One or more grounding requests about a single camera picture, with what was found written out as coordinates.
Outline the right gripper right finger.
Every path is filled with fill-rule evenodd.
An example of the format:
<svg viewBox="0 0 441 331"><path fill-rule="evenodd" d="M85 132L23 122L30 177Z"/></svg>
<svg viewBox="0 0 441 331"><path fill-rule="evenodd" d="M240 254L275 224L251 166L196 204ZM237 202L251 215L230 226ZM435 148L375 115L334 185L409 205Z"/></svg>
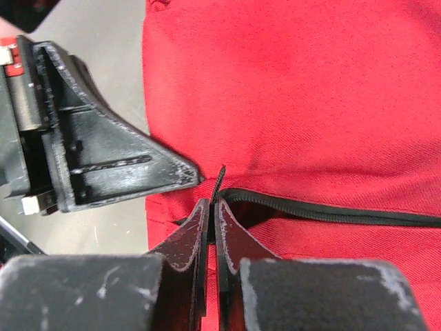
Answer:
<svg viewBox="0 0 441 331"><path fill-rule="evenodd" d="M365 259L282 259L214 206L221 330L425 330L408 281Z"/></svg>

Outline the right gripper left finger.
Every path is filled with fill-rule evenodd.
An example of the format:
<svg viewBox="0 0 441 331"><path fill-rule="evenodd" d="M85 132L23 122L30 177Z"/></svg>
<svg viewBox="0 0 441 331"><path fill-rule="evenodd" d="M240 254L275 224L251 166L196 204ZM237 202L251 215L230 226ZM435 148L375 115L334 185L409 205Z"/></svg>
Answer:
<svg viewBox="0 0 441 331"><path fill-rule="evenodd" d="M209 201L143 255L21 255L1 269L2 330L199 330Z"/></svg>

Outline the red student backpack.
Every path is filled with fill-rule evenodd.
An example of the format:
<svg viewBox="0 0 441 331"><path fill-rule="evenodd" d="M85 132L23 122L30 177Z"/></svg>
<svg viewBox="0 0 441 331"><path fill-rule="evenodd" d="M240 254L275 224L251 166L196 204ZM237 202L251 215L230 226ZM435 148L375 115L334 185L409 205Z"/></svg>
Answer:
<svg viewBox="0 0 441 331"><path fill-rule="evenodd" d="M382 259L440 329L440 2L148 1L152 136L195 188L146 199L158 245L214 189L285 259Z"/></svg>

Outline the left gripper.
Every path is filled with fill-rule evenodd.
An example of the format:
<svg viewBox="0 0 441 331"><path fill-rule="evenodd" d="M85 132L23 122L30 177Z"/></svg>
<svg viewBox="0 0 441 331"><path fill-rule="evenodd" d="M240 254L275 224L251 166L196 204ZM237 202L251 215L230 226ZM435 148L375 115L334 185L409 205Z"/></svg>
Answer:
<svg viewBox="0 0 441 331"><path fill-rule="evenodd" d="M193 188L196 164L115 113L52 41L1 38L1 186L20 212L76 212Z"/></svg>

